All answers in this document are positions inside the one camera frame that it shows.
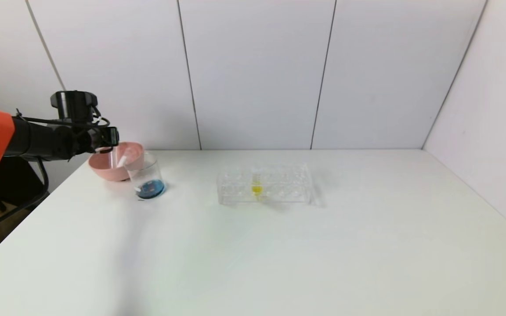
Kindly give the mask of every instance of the yellow object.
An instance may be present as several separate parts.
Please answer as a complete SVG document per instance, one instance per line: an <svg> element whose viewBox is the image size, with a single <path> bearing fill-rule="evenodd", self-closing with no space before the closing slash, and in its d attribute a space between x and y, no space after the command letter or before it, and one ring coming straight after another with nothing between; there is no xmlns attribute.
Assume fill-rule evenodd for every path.
<svg viewBox="0 0 506 316"><path fill-rule="evenodd" d="M259 174L253 174L253 179L251 180L251 192L260 200L260 196L263 192L263 186L261 185L261 176Z"/></svg>

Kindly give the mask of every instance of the blue liquid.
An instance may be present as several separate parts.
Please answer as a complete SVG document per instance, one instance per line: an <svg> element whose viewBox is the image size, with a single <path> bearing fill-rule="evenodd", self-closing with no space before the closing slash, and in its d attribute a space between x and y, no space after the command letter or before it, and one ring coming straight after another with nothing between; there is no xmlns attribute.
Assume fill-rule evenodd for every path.
<svg viewBox="0 0 506 316"><path fill-rule="evenodd" d="M140 198L155 198L165 191L165 184L161 180L151 180L142 184L139 189L140 192L136 192L136 194Z"/></svg>

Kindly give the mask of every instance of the white wall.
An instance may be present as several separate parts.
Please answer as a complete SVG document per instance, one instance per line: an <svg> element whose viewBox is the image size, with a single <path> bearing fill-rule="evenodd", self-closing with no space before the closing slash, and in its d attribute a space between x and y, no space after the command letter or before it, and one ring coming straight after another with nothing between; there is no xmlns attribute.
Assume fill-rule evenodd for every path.
<svg viewBox="0 0 506 316"><path fill-rule="evenodd" d="M334 0L180 0L203 149L308 149Z"/></svg>
<svg viewBox="0 0 506 316"><path fill-rule="evenodd" d="M30 0L67 90L94 93L122 141L199 149L177 0Z"/></svg>
<svg viewBox="0 0 506 316"><path fill-rule="evenodd" d="M59 90L62 87L26 3L0 0L0 111L14 115L15 108L19 108L25 116L54 119L58 113L50 106L50 96ZM54 190L87 157L47 163L50 190Z"/></svg>
<svg viewBox="0 0 506 316"><path fill-rule="evenodd" d="M484 0L337 0L313 149L421 148Z"/></svg>
<svg viewBox="0 0 506 316"><path fill-rule="evenodd" d="M506 0L490 0L424 149L506 217Z"/></svg>

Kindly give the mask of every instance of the white table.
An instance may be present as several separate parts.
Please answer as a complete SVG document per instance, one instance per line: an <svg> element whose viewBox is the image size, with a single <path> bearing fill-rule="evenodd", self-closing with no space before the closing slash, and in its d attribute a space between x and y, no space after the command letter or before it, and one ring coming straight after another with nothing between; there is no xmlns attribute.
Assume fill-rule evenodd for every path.
<svg viewBox="0 0 506 316"><path fill-rule="evenodd" d="M426 152L157 156L163 196L84 164L0 245L0 316L506 316L506 220ZM307 162L317 201L219 205L253 162Z"/></svg>

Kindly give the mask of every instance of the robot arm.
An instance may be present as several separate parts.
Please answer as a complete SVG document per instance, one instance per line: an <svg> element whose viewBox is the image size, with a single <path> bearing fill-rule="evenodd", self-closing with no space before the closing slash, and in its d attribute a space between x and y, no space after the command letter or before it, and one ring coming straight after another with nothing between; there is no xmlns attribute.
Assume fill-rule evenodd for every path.
<svg viewBox="0 0 506 316"><path fill-rule="evenodd" d="M101 117L94 94L60 91L51 97L51 104L58 109L57 120L0 112L0 160L2 156L20 156L41 165L42 161L69 160L84 152L107 152L118 145L118 131Z"/></svg>

